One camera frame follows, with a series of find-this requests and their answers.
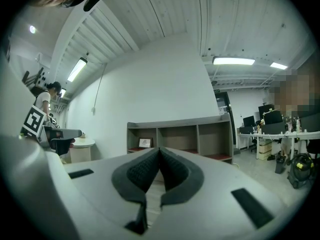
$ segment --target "concrete floor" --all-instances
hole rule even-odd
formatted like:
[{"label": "concrete floor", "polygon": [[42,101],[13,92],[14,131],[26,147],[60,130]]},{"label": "concrete floor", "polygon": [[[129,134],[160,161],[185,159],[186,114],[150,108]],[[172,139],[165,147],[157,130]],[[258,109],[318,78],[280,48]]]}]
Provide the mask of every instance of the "concrete floor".
[{"label": "concrete floor", "polygon": [[308,181],[299,189],[294,189],[287,179],[290,166],[286,166],[282,174],[275,173],[276,160],[256,159],[256,153],[249,150],[242,150],[240,154],[233,157],[233,162],[239,165],[239,169],[272,191],[287,205],[303,199],[311,189]]}]

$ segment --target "wooden shelf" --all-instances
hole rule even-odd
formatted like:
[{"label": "wooden shelf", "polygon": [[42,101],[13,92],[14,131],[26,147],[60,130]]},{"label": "wooden shelf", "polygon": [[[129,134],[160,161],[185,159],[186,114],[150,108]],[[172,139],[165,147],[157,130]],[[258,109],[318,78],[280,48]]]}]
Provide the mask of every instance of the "wooden shelf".
[{"label": "wooden shelf", "polygon": [[181,151],[189,152],[192,154],[199,154],[196,149],[180,149]]},{"label": "wooden shelf", "polygon": [[232,159],[232,157],[227,154],[208,154],[208,155],[204,155],[204,157],[215,159],[215,160],[220,160],[220,161]]},{"label": "wooden shelf", "polygon": [[132,147],[132,148],[128,149],[129,152],[138,152],[138,151],[141,151],[141,150],[145,150],[145,148]]}]

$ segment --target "round white table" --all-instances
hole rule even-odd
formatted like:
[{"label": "round white table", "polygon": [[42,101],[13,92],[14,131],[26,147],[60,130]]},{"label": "round white table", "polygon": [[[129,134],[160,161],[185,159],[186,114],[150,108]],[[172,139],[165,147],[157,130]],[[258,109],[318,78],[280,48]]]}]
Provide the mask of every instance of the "round white table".
[{"label": "round white table", "polygon": [[71,163],[91,161],[91,146],[96,142],[91,138],[75,138],[70,148]]}]

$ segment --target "picture frame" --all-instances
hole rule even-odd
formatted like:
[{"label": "picture frame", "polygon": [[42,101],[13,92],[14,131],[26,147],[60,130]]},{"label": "picture frame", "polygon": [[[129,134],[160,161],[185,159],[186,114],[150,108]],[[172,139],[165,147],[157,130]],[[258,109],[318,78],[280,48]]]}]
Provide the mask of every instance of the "picture frame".
[{"label": "picture frame", "polygon": [[138,147],[140,149],[149,149],[152,146],[152,138],[139,138]]}]

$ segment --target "computer monitor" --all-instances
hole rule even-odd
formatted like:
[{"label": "computer monitor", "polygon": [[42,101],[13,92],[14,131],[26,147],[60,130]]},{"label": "computer monitor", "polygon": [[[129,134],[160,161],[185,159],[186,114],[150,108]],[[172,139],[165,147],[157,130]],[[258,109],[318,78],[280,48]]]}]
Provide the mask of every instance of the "computer monitor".
[{"label": "computer monitor", "polygon": [[281,123],[282,121],[282,114],[278,110],[264,114],[264,122],[266,125]]},{"label": "computer monitor", "polygon": [[260,119],[264,118],[264,113],[269,112],[270,109],[274,110],[275,109],[275,105],[268,104],[268,105],[260,106],[259,107]]},{"label": "computer monitor", "polygon": [[247,127],[247,126],[253,126],[255,127],[256,126],[256,123],[255,123],[255,118],[254,116],[249,116],[249,117],[245,117],[243,119],[243,125],[244,127]]}]

